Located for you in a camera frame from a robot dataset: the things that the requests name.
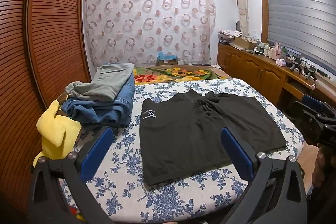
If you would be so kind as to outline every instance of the blue floral pattern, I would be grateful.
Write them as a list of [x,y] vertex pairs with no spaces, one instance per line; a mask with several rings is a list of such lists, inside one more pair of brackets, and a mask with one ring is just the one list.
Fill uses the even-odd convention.
[[[113,130],[115,141],[107,152],[93,180],[87,182],[92,195],[113,221],[160,223],[181,221],[199,217],[234,203],[247,186],[233,165],[203,170],[189,178],[149,187],[143,178],[139,140],[139,124],[142,102],[150,98],[154,102],[168,100],[177,92],[194,89],[205,95],[231,93],[255,97],[278,124],[287,147],[271,151],[268,155],[285,159],[299,156],[303,137],[295,126],[265,97],[239,79],[204,80],[179,83],[139,85],[135,87],[133,113],[128,128]],[[94,133],[84,133],[74,150],[79,151]],[[62,180],[66,200],[76,207],[70,190]]]

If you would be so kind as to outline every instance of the wardrobe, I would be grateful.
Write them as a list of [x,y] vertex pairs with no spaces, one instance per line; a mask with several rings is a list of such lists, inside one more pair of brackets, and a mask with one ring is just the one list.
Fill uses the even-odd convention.
[[36,122],[73,81],[89,82],[82,0],[0,0],[0,191],[26,213]]

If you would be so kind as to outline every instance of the blue denim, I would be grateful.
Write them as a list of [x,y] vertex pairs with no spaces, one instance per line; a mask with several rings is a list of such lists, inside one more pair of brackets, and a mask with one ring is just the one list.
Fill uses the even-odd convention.
[[71,119],[86,130],[101,126],[128,127],[131,121],[135,83],[133,73],[112,102],[85,101],[69,97],[61,106]]

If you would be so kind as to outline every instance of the silver bolt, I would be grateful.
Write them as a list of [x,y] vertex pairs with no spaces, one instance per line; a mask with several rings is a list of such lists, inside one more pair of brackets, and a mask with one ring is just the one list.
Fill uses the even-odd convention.
[[266,158],[266,154],[265,154],[264,152],[259,152],[259,153],[257,154],[257,156],[258,156],[258,158],[260,158],[260,159],[264,159],[264,158]]
[[75,159],[77,157],[77,152],[70,152],[69,154],[68,154],[68,158],[69,159]]
[[39,159],[37,160],[39,163],[43,163],[47,160],[46,157],[39,157]]
[[293,157],[293,156],[289,156],[289,160],[290,160],[291,162],[296,162],[296,158]]

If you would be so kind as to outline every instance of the window blind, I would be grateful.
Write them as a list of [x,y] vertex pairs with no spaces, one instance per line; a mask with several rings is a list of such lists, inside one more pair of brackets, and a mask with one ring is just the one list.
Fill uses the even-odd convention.
[[336,0],[268,0],[268,41],[336,75]]

